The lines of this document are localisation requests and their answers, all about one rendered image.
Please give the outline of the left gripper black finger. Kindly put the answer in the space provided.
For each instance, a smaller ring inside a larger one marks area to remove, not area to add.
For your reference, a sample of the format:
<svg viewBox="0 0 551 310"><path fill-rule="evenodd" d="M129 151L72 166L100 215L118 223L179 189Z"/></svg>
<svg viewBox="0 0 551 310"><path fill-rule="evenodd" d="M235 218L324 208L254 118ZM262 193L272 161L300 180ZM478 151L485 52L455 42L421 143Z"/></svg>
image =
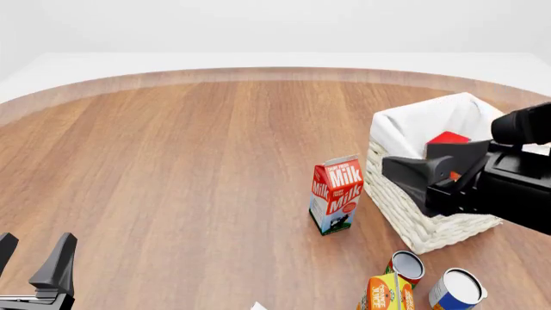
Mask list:
<svg viewBox="0 0 551 310"><path fill-rule="evenodd" d="M77 238L65 232L53 251L29 283L35 287L37 296L74 295L73 264L77 247Z"/></svg>
<svg viewBox="0 0 551 310"><path fill-rule="evenodd" d="M0 276L12 257L19 239L9 232L0 235Z"/></svg>

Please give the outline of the red and white milk carton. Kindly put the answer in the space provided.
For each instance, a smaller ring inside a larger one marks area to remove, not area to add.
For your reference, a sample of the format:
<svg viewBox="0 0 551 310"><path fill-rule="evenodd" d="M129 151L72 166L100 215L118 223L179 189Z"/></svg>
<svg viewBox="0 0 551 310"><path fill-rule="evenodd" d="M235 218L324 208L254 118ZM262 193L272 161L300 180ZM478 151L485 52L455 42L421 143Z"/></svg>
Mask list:
<svg viewBox="0 0 551 310"><path fill-rule="evenodd" d="M351 227L363 185L361 166L355 154L314 166L309 214L320 234Z"/></svg>

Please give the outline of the orange juice carton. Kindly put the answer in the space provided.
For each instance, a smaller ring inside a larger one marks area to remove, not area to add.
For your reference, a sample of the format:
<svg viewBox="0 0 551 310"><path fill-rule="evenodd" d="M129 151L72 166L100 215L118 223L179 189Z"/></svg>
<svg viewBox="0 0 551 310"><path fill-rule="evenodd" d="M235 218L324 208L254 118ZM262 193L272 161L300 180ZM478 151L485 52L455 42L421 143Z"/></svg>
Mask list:
<svg viewBox="0 0 551 310"><path fill-rule="evenodd" d="M415 310L412 285L397 273L373 276L355 310Z"/></svg>

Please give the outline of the red-labelled tin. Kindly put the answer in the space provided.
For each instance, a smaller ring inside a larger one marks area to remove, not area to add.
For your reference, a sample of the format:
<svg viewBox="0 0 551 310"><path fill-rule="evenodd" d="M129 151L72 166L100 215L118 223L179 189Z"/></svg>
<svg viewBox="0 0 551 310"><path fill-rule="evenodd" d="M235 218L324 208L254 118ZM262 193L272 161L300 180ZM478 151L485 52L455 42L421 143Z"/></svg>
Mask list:
<svg viewBox="0 0 551 310"><path fill-rule="evenodd" d="M409 251L395 252L385 269L385 274L397 273L398 276L416 288L424 277L425 267L420 258Z"/></svg>

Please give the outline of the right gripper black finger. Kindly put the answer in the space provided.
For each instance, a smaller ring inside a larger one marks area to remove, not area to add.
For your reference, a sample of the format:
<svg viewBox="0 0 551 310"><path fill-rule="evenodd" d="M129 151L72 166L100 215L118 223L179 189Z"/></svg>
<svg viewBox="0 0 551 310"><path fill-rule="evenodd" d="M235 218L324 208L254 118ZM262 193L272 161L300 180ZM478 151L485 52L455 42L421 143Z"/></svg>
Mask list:
<svg viewBox="0 0 551 310"><path fill-rule="evenodd" d="M455 163L452 171L464 175L476 162L485 157L490 140L468 142L466 144L428 144L426 158L453 157Z"/></svg>
<svg viewBox="0 0 551 310"><path fill-rule="evenodd" d="M453 157L415 159L384 157L382 175L401 188L418 208L426 208L427 188L450 176L454 167Z"/></svg>

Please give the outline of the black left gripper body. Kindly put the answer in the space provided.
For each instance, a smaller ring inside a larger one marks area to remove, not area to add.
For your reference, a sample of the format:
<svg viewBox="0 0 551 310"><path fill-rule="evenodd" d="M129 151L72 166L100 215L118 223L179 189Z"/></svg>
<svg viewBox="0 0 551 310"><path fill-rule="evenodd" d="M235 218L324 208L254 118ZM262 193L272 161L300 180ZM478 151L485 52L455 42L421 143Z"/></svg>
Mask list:
<svg viewBox="0 0 551 310"><path fill-rule="evenodd" d="M0 295L0 310L71 310L75 299L68 294L39 298L33 295Z"/></svg>

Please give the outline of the blue and white tin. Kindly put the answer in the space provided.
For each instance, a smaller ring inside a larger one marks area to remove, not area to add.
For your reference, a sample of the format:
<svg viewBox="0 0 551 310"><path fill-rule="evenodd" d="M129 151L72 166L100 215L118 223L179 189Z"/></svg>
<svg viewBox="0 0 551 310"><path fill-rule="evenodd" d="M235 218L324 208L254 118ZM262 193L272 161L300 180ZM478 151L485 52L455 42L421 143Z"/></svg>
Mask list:
<svg viewBox="0 0 551 310"><path fill-rule="evenodd" d="M446 270L428 296L432 310L472 310L486 298L480 281L461 268Z"/></svg>

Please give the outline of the red box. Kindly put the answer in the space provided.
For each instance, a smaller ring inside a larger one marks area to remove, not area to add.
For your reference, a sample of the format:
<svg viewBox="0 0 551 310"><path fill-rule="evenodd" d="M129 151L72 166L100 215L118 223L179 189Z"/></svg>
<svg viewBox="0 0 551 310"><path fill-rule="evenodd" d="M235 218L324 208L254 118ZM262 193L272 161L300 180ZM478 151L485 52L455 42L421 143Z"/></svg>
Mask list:
<svg viewBox="0 0 551 310"><path fill-rule="evenodd" d="M471 139L469 139L466 136L461 136L458 133L453 133L450 131L444 131L440 134L438 134L435 138L427 141L425 144L424 153L427 153L428 145L432 144L467 144L470 142Z"/></svg>

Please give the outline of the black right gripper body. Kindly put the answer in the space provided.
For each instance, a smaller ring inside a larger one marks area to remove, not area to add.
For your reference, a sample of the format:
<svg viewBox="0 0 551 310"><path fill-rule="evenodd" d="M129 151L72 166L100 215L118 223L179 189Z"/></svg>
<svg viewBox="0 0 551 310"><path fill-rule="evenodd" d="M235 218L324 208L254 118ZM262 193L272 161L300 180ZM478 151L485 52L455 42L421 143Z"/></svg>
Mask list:
<svg viewBox="0 0 551 310"><path fill-rule="evenodd" d="M500 197L500 177L495 173L499 152L487 152L464 175L450 176L427 188L425 206L431 211L452 214L493 214Z"/></svg>

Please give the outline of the white woven basket with cloth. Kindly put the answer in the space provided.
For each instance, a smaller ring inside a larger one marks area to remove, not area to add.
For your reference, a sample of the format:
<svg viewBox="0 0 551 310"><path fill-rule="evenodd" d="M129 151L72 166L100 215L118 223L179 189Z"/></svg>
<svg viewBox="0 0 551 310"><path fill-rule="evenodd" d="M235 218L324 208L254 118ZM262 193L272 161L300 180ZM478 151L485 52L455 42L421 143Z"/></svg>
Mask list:
<svg viewBox="0 0 551 310"><path fill-rule="evenodd" d="M501 115L500 110L467 92L374 114L363 174L364 190L415 254L454 245L503 221L484 214L423 215L404 190L382 175L382 159L388 156L421 159L425 144L446 131L472 141L488 140L492 121Z"/></svg>

